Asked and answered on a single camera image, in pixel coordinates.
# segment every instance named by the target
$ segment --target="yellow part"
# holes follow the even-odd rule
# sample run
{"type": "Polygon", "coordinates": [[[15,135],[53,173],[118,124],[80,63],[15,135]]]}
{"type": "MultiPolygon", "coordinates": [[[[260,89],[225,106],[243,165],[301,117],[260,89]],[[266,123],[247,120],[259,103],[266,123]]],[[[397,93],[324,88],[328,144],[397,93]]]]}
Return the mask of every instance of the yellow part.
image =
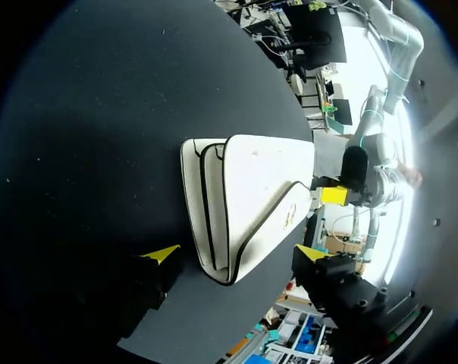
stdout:
{"type": "Polygon", "coordinates": [[[347,189],[344,187],[324,187],[320,200],[344,206],[346,197],[347,189]]]}
{"type": "Polygon", "coordinates": [[[323,258],[325,256],[333,256],[333,254],[323,253],[320,250],[308,248],[307,246],[297,244],[295,245],[298,249],[302,251],[303,254],[309,257],[311,261],[323,258]]]}
{"type": "Polygon", "coordinates": [[[158,265],[160,265],[160,263],[162,263],[165,260],[165,258],[167,258],[170,254],[172,254],[173,251],[176,250],[177,248],[180,248],[180,245],[173,245],[173,246],[170,246],[169,248],[159,250],[158,252],[144,254],[140,257],[156,259],[158,261],[158,265]]]}

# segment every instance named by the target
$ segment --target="desk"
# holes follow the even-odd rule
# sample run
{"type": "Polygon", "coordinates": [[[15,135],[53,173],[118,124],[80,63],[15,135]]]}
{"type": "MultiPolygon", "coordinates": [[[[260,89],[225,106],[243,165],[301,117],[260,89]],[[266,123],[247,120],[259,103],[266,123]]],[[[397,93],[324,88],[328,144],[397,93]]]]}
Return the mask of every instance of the desk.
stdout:
{"type": "Polygon", "coordinates": [[[25,58],[0,114],[0,262],[18,305],[102,275],[80,252],[178,243],[184,273],[119,346],[164,364],[216,362],[284,289],[304,228],[233,287],[202,273],[180,145],[236,133],[311,140],[284,79],[221,9],[74,2],[25,58]]]}

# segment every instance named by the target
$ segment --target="blue bin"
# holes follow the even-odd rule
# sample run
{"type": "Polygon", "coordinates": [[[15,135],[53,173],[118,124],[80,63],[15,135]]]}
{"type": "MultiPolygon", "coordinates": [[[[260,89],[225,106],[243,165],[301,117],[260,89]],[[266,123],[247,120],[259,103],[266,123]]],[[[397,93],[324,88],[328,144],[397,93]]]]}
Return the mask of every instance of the blue bin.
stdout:
{"type": "Polygon", "coordinates": [[[297,351],[301,351],[302,353],[313,354],[315,352],[315,345],[314,344],[297,344],[295,349],[297,351]]]}

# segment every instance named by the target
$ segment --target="green object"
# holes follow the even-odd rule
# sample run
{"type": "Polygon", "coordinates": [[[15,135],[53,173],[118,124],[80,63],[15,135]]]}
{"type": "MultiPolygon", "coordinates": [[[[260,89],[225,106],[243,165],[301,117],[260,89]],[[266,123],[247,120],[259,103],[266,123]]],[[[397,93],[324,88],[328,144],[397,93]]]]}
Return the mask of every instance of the green object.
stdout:
{"type": "Polygon", "coordinates": [[[270,330],[269,331],[269,340],[270,341],[278,341],[280,338],[280,335],[278,333],[278,330],[270,330]]]}
{"type": "Polygon", "coordinates": [[[327,4],[325,4],[324,2],[310,2],[310,4],[308,5],[310,11],[317,11],[320,9],[325,9],[326,7],[327,4]]]}
{"type": "Polygon", "coordinates": [[[329,106],[323,105],[323,106],[322,106],[322,111],[323,111],[323,112],[336,112],[336,110],[338,110],[338,108],[336,108],[336,107],[333,106],[333,105],[329,105],[329,106]]]}

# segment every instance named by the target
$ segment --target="yellow tape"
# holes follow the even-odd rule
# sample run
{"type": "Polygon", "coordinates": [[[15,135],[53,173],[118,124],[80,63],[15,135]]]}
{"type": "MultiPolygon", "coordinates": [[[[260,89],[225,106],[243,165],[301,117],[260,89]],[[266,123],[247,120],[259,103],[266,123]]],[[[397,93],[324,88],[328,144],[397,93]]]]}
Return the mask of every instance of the yellow tape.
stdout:
{"type": "Polygon", "coordinates": [[[177,248],[180,248],[180,245],[173,245],[173,246],[170,246],[169,248],[165,248],[157,252],[153,252],[153,253],[144,254],[140,257],[156,259],[158,261],[158,265],[160,265],[160,263],[162,263],[165,260],[165,258],[167,258],[170,254],[172,254],[173,251],[176,250],[177,248]]]}

